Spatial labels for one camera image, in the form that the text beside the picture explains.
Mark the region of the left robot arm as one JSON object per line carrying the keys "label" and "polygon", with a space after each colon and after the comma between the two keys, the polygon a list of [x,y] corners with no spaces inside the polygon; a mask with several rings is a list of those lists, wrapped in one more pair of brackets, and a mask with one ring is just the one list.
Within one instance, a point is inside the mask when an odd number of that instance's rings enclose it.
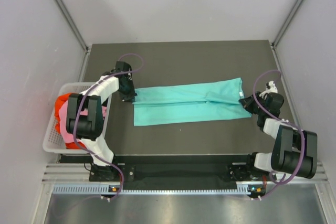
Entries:
{"label": "left robot arm", "polygon": [[91,155],[91,174],[107,181],[121,178],[121,174],[112,163],[114,153],[104,139],[102,106],[115,92],[123,102],[135,101],[132,73],[131,65],[117,61],[113,70],[104,73],[87,90],[72,93],[68,99],[66,131],[73,136],[77,147]]}

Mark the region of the teal t shirt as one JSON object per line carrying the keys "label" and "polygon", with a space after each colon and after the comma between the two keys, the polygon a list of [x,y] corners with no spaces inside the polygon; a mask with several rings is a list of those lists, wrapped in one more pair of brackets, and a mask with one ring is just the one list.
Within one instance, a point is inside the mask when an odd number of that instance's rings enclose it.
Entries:
{"label": "teal t shirt", "polygon": [[239,103],[241,78],[136,89],[134,126],[221,121],[250,118]]}

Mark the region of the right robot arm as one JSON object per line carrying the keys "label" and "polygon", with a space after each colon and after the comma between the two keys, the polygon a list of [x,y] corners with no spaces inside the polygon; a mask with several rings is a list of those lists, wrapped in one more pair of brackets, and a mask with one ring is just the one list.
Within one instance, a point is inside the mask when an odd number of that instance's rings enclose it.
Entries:
{"label": "right robot arm", "polygon": [[256,92],[239,100],[243,108],[258,116],[257,126],[262,132],[271,136],[274,147],[271,153],[254,152],[249,156],[249,164],[245,166],[245,174],[252,180],[271,171],[292,174],[298,165],[296,175],[311,179],[317,171],[317,140],[315,132],[299,131],[285,120],[274,119],[280,115],[284,103],[281,94]]}

